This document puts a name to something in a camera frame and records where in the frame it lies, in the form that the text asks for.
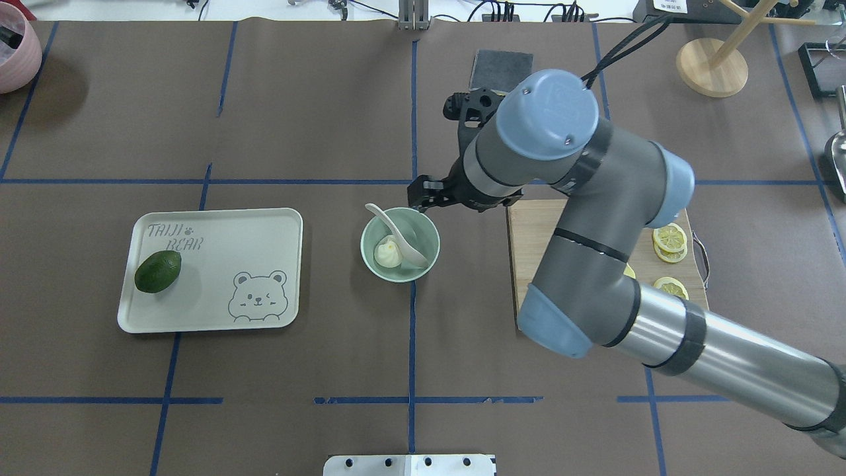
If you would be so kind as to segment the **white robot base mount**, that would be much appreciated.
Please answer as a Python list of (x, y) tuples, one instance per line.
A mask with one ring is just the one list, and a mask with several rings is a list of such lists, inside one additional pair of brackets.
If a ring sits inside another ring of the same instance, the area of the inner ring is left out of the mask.
[(496, 457), (471, 454), (333, 456), (323, 475), (496, 475)]

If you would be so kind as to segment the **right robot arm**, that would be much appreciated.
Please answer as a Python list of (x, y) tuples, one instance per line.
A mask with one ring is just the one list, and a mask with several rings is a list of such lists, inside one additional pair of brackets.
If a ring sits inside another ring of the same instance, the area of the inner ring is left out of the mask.
[(692, 197), (686, 160), (601, 117), (581, 78), (532, 73), (513, 90), (455, 93), (447, 177), (408, 187), (411, 208), (513, 205), (533, 180), (567, 196), (517, 315), (521, 331), (569, 358), (614, 348), (781, 421), (844, 457), (844, 370), (625, 276), (644, 229), (673, 222)]

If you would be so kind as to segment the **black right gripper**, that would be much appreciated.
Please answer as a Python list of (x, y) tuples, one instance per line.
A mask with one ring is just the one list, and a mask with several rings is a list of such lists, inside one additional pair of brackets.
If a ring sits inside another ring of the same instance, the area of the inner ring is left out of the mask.
[(459, 156), (447, 177), (436, 180), (420, 175), (407, 186), (409, 208), (425, 214), (430, 208), (462, 204), (481, 213), (498, 206), (510, 207), (523, 198), (522, 187), (493, 180), (477, 157), (477, 136), (505, 96), (502, 91), (481, 88), (457, 91), (445, 100), (442, 114), (457, 122)]

